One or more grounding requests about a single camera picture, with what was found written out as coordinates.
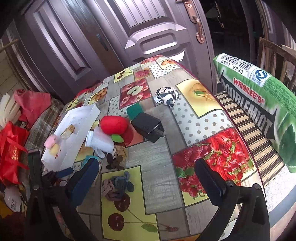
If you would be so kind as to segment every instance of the tiled wall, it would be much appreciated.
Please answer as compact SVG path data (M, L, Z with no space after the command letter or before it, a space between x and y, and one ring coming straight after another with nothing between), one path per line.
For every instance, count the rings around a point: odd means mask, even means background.
M0 53L0 97L6 93L13 95L16 89L26 88L21 84L21 80L14 73L6 52L3 51Z

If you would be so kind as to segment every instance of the wrigley's doublemint pillow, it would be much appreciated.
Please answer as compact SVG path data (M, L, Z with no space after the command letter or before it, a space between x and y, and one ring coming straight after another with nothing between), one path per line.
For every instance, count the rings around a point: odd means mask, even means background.
M227 94L296 172L296 96L277 78L236 57L220 54L214 65Z

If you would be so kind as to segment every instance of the table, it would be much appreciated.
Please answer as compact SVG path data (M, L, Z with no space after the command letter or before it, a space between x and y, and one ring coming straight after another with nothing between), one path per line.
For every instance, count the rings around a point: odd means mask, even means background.
M136 87L136 94L129 95L135 86L143 88L138 91ZM153 95L161 87L174 87L180 93L174 106L154 102ZM125 170L107 170L103 160L96 184L77 208L98 239L195 240L217 211L200 183L189 181L194 160L199 157L224 179L249 187L259 183L263 188L253 157L216 98L177 62L161 55L126 68L82 93L65 106L57 123L68 110L88 104L101 111L92 128L105 115L128 120L126 109L137 102L144 112L161 120L165 138L152 143L134 132L126 147ZM85 155L92 154L92 148L82 145L73 168L79 170ZM104 179L125 171L130 173L135 191L127 192L131 201L122 212L101 197L100 188ZM240 208L238 204L221 239L231 232ZM112 227L114 218L124 220L120 231Z

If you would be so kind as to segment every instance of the black and white cloth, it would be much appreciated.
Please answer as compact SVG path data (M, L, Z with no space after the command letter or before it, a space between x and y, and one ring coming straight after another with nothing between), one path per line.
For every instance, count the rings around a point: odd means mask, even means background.
M162 87L156 91L153 99L156 104L164 103L165 105L173 107L175 101L179 99L179 96L180 94L173 87Z

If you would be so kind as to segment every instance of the striped cushion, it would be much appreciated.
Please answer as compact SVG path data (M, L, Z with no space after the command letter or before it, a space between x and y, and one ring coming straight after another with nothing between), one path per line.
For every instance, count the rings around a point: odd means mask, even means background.
M264 186L284 167L282 158L248 115L226 94L216 94L222 106L238 127L246 140L259 168Z

